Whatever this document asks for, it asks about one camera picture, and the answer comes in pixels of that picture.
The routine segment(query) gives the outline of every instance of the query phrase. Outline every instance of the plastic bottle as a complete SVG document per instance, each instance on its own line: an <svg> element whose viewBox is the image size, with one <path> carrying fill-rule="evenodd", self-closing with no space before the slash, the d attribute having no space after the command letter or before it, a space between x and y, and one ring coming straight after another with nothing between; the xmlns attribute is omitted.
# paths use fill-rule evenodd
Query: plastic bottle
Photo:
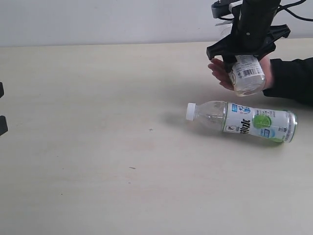
<svg viewBox="0 0 313 235"><path fill-rule="evenodd" d="M294 113L250 108L224 101L189 103L186 119L227 133L250 134L275 142L291 142L298 121Z"/></svg>
<svg viewBox="0 0 313 235"><path fill-rule="evenodd" d="M230 34L232 24L219 24L221 38ZM247 96L261 92L265 86L266 78L260 62L253 55L236 56L237 63L229 73L230 80L234 86L237 96Z"/></svg>

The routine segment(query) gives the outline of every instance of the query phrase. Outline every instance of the table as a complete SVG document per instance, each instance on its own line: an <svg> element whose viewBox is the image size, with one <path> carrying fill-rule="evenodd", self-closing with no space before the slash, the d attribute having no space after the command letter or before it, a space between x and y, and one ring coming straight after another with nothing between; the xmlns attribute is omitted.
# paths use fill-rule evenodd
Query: table
<svg viewBox="0 0 313 235"><path fill-rule="evenodd" d="M211 44L0 48L0 234L312 234L312 110L223 89ZM313 39L283 39L270 56L312 55ZM210 100L292 110L296 136L185 121Z"/></svg>

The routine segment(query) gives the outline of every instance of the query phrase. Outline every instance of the white bottle cap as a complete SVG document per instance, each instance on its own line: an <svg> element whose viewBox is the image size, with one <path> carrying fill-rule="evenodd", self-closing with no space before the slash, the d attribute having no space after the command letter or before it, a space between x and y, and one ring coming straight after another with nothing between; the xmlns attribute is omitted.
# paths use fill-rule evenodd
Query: white bottle cap
<svg viewBox="0 0 313 235"><path fill-rule="evenodd" d="M186 112L186 119L188 121L193 121L196 111L196 104L195 103L189 103L187 106L187 112Z"/></svg>

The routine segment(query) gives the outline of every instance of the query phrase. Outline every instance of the black sleeve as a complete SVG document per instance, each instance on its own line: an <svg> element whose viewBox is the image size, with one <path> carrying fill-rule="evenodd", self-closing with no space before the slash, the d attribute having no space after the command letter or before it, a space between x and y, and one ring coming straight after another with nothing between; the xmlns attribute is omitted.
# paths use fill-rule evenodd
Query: black sleeve
<svg viewBox="0 0 313 235"><path fill-rule="evenodd" d="M293 99L313 106L313 58L293 61L271 60L274 84L264 90L267 97Z"/></svg>

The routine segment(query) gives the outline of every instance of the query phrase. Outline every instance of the human hand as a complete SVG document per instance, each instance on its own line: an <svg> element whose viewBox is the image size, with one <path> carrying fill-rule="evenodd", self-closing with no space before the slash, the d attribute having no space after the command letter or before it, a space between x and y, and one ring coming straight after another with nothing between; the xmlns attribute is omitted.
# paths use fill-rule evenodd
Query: human hand
<svg viewBox="0 0 313 235"><path fill-rule="evenodd" d="M264 86L264 90L269 89L273 86L274 79L271 71L270 60L267 56L265 56L262 60L260 60L261 68L264 72L266 83ZM233 91L234 87L230 81L228 73L225 71L224 62L213 58L211 60L211 64L208 65L209 69L212 70L213 76L215 76L219 81L220 85L224 88Z"/></svg>

